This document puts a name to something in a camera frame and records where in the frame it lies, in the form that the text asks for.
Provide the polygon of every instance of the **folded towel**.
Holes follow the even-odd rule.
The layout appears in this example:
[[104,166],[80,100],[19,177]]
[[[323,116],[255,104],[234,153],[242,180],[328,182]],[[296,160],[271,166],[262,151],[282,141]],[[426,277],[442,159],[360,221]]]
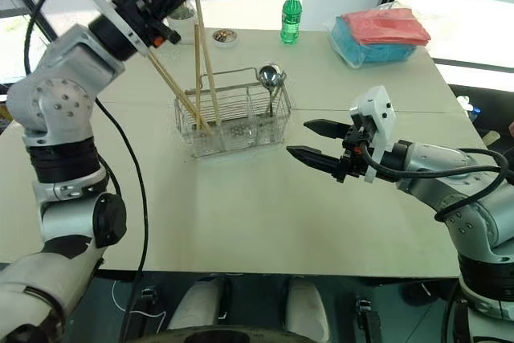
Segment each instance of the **folded towel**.
[[426,46],[430,35],[408,8],[367,10],[342,15],[360,44],[403,43]]
[[358,68],[363,63],[406,60],[416,49],[415,45],[410,44],[359,44],[353,38],[348,24],[339,16],[330,33],[330,43],[353,68]]

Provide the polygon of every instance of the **metal spoon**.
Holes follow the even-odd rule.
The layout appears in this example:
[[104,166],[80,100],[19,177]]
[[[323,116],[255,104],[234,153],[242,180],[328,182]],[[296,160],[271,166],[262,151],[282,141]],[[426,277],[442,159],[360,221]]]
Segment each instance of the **metal spoon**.
[[276,88],[284,84],[284,72],[276,64],[267,64],[262,66],[258,75],[259,82],[270,93],[270,116],[273,116],[273,99],[272,94]]

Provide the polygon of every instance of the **flower pot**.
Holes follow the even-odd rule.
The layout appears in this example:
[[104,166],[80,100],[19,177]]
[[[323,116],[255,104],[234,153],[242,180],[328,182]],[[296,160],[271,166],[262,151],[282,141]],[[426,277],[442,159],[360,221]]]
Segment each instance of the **flower pot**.
[[180,12],[173,12],[166,17],[168,26],[175,30],[182,38],[178,44],[194,44],[194,24],[196,23],[196,10],[183,8]]

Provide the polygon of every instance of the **metal utensil holder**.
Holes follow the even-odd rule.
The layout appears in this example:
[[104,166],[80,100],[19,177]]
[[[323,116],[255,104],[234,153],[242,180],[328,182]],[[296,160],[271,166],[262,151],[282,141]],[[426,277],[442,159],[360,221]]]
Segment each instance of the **metal utensil holder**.
[[[214,106],[209,88],[203,87],[206,74],[200,77],[200,113],[205,117],[214,135],[209,136],[179,99],[175,100],[177,128],[190,143],[195,157],[233,152],[261,145],[281,142],[291,115],[291,102],[285,85],[271,95],[273,115],[270,114],[270,94],[257,80],[258,70],[245,67],[232,71],[215,72],[214,77],[248,72],[251,82],[216,88],[220,125],[216,125]],[[185,90],[186,96],[196,104],[196,90]]]

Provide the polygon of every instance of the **table surface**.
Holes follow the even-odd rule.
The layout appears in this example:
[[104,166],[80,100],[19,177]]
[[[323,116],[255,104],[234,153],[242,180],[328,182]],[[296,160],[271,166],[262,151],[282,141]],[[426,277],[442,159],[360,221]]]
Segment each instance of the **table surface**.
[[[240,31],[233,49],[212,48],[214,70],[276,60],[288,72],[295,109],[283,144],[197,160],[174,127],[173,95],[149,63],[131,59],[100,98],[124,127],[141,163],[149,201],[146,270],[442,277],[459,273],[455,249],[433,211],[393,184],[347,178],[336,183],[291,157],[286,145],[338,156],[341,143],[302,126],[326,118],[349,122],[350,100],[384,84],[398,112],[396,139],[452,147],[483,146],[448,86],[421,49],[405,63],[346,67],[321,33],[296,47],[276,31]],[[194,80],[192,47],[159,51],[184,88]],[[316,76],[314,68],[321,69]],[[128,208],[125,237],[105,254],[106,269],[137,266],[143,232],[141,196],[128,152],[101,112],[96,146],[114,169]],[[35,179],[22,128],[0,136],[0,261],[41,247]]]

